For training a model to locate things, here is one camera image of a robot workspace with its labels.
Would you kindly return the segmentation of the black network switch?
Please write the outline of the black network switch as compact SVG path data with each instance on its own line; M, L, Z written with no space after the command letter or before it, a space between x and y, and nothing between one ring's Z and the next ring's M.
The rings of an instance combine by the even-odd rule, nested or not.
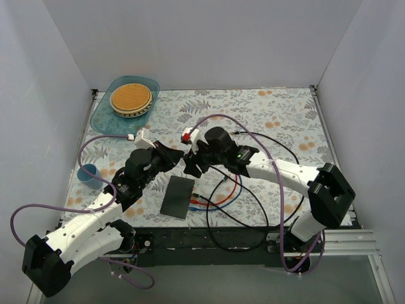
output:
M194 184L195 180L193 179L175 175L171 176L163 198L160 214L185 220Z

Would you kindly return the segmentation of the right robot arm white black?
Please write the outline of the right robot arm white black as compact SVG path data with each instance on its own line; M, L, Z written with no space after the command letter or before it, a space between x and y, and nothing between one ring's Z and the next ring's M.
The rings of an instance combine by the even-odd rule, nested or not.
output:
M223 165L233 174L283 184L307 198L309 211L280 233L280 242L292 251L302 251L323 229L340 227L356 197L336 165L309 167L272 160L257 148L237 144L221 127L213 127L203 136L199 130L186 128L181 141L191 146L184 156L186 174L200 177L209 167Z

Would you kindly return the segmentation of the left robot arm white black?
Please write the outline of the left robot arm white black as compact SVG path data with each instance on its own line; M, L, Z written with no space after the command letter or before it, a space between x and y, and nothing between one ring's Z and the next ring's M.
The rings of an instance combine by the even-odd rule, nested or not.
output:
M144 188L161 172L173 169L184 152L159 141L135 149L116 171L93 204L44 237L32 236L25 245L23 273L46 297L59 293L72 275L99 256L118 250L128 253L135 239L130 225L118 219L138 201Z

